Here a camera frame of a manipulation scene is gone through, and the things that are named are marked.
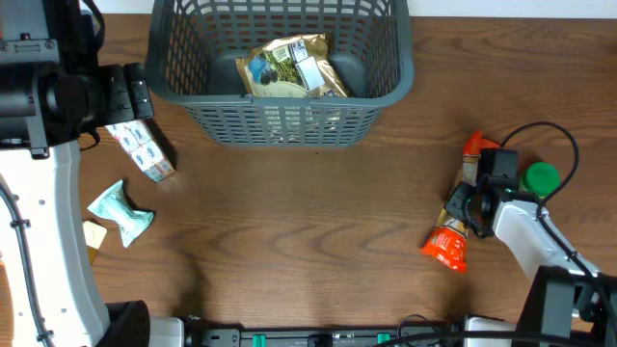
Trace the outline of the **green lidded jar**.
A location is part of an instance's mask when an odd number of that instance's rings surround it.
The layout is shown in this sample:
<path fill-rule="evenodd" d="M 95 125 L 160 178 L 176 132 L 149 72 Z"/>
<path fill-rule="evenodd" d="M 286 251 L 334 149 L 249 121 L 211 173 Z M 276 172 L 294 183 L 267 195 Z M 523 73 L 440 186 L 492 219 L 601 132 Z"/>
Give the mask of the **green lidded jar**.
<path fill-rule="evenodd" d="M 560 174 L 553 165 L 547 162 L 536 162 L 523 171 L 519 189 L 543 199 L 555 191 L 560 184 Z"/>

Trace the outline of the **gold foil snack pouch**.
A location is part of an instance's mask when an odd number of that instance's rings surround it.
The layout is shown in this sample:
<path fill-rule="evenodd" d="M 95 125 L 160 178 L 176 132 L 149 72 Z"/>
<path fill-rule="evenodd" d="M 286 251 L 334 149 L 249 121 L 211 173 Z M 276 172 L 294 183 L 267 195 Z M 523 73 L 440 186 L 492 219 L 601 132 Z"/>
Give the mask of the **gold foil snack pouch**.
<path fill-rule="evenodd" d="M 235 60 L 247 93 L 255 97 L 348 97 L 330 64 L 327 33 L 269 41 Z"/>

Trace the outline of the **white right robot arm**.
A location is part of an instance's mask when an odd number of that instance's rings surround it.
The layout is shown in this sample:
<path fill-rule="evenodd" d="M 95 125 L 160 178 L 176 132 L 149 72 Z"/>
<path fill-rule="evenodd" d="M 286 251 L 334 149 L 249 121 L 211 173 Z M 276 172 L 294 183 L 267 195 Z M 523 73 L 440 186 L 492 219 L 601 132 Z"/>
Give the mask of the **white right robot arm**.
<path fill-rule="evenodd" d="M 616 279 L 585 259 L 558 230 L 536 194 L 520 189 L 518 154 L 483 148 L 463 156 L 462 180 L 445 211 L 476 237 L 494 237 L 516 258 L 531 289 L 512 331 L 468 321 L 472 339 L 512 346 L 613 346 Z"/>

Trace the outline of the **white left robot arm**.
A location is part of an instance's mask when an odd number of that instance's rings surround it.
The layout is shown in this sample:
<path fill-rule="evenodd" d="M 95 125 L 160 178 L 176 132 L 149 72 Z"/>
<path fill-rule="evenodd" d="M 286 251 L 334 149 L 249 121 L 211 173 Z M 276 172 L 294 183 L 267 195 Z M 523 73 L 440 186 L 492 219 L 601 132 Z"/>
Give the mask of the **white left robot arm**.
<path fill-rule="evenodd" d="M 104 303 L 79 202 L 79 137 L 153 115 L 143 66 L 98 61 L 106 26 L 92 1 L 1 5 L 1 255 L 16 346 L 110 345 L 142 303 Z"/>

